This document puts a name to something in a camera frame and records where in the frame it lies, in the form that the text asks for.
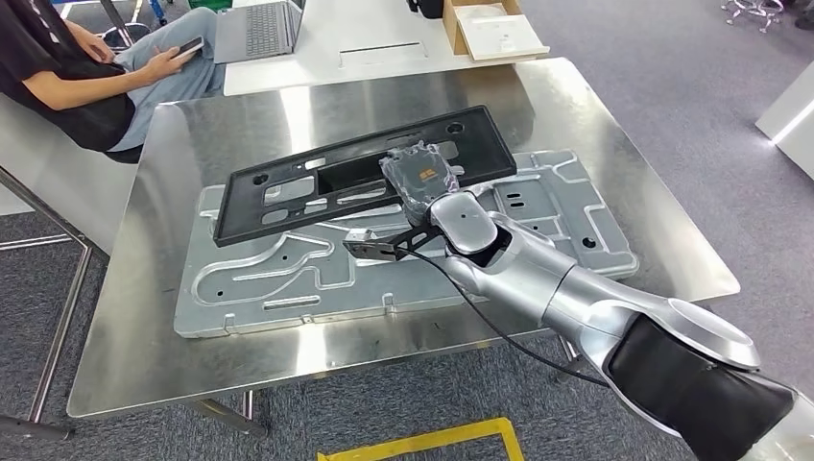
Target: gray carpet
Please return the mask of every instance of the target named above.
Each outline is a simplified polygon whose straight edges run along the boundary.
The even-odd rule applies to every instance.
[[[715,310],[753,336],[767,373],[814,394],[807,360],[814,242],[806,238],[814,182],[754,128],[814,57],[814,35],[788,19],[768,35],[749,19],[727,26],[715,0],[535,0],[523,8],[542,40],[581,69],[738,276],[743,292]],[[15,226],[0,218],[0,238]],[[0,254],[0,312],[9,319],[0,337],[7,393],[0,412],[27,411],[56,319],[52,309],[61,307],[75,259],[67,244]],[[34,281],[28,273],[37,274]],[[2,459],[309,460],[318,450],[497,416],[513,422],[530,460],[692,459],[681,441],[629,415],[608,391],[578,381],[553,385],[549,370],[505,346],[269,389],[256,408],[272,429],[263,440],[181,406],[68,421],[66,395],[104,276],[100,260],[88,275],[46,418],[72,424],[77,437],[56,443],[0,436]],[[551,340],[531,347],[562,359]],[[399,459],[492,460],[499,452],[491,438]]]

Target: laptop keyboard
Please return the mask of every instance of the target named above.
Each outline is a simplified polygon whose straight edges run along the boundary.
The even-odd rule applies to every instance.
[[[277,35],[278,3],[266,3],[248,7],[246,11],[246,54],[262,56],[279,50]]]

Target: silver robot arm segment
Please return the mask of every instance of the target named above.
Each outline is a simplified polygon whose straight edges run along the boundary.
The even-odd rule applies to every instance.
[[[583,269],[467,192],[436,200],[429,221],[459,285],[551,327],[634,413],[699,459],[814,459],[814,405],[759,375],[752,340],[725,320]]]

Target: metal table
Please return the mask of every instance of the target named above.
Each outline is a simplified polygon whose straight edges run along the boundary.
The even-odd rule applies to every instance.
[[[138,166],[68,414],[106,417],[194,401],[207,414],[240,423],[208,398],[495,341],[464,305],[217,339],[183,339],[173,331],[203,187],[258,162],[478,104],[489,106],[513,152],[577,153],[640,257],[640,270],[626,283],[695,302],[739,291],[565,59],[163,105]],[[507,332],[544,331],[512,312],[485,309]]]

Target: metal bracket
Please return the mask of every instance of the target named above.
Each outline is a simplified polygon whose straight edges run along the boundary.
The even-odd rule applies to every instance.
[[[342,244],[353,257],[359,259],[376,259],[380,261],[399,261],[410,252],[442,235],[440,229],[429,224],[412,228],[391,237],[377,237],[372,230],[352,230]]]

